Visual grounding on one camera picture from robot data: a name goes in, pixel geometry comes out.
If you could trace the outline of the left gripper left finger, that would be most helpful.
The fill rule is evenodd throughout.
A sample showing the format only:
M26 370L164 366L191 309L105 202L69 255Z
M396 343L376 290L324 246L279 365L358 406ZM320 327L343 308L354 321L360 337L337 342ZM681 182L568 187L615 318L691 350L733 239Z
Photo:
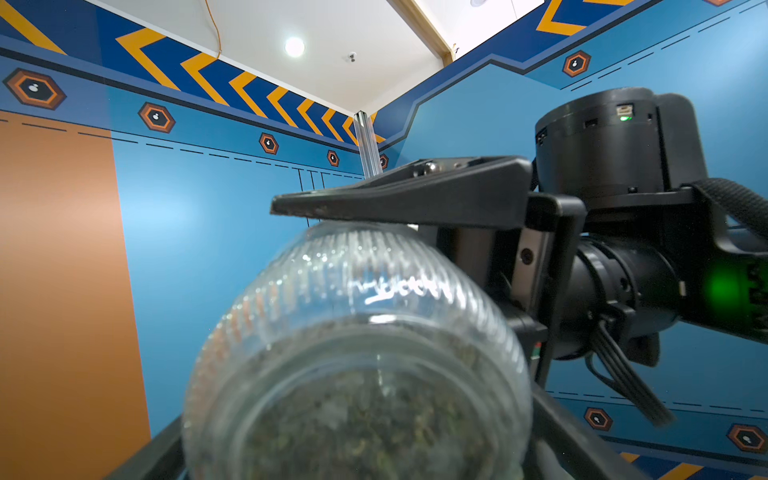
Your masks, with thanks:
M181 479L186 472L181 420L178 416L106 479Z

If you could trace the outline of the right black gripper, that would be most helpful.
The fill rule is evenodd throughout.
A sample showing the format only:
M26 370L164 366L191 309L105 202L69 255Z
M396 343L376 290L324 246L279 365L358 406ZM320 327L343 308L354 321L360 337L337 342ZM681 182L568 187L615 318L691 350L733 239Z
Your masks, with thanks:
M573 196L529 195L532 171L519 156L424 159L346 187L278 195L270 213L421 225L426 243L496 301L544 384L587 208Z

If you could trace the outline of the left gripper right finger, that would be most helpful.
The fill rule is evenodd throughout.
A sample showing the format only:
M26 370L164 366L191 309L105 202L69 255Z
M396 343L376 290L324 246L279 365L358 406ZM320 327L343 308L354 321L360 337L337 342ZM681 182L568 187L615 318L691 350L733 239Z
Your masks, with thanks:
M527 453L529 479L645 479L545 392L532 385L533 428Z

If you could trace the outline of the jar with green lid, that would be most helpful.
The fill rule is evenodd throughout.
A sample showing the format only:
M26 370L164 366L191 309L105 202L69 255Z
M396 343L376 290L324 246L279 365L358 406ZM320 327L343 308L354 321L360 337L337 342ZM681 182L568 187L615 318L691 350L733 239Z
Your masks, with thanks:
M210 332L181 433L193 479L519 479L532 420L475 282L411 228L323 222Z

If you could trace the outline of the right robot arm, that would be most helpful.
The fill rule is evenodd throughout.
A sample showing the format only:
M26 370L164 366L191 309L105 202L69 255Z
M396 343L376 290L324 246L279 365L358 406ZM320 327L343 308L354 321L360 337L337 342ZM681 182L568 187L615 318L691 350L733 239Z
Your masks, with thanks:
M693 105L619 88L544 115L536 156L427 158L280 195L274 215L415 224L512 316L533 373L606 330L653 366L685 321L767 339L767 203L708 175Z

